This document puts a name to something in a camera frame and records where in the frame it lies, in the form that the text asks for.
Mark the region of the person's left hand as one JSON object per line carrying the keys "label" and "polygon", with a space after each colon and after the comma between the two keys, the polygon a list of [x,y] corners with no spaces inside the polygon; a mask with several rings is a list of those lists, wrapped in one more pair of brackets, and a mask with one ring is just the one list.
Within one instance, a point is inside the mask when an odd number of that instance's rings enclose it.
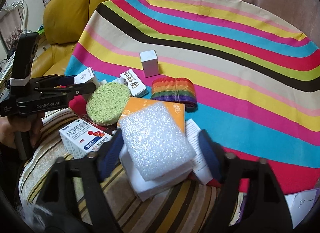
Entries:
{"label": "person's left hand", "polygon": [[14,142],[15,133],[29,132],[30,143],[35,147],[41,136],[40,132],[43,127],[43,117],[45,117],[45,113],[37,114],[33,121],[22,117],[1,117],[1,144],[16,148]]}

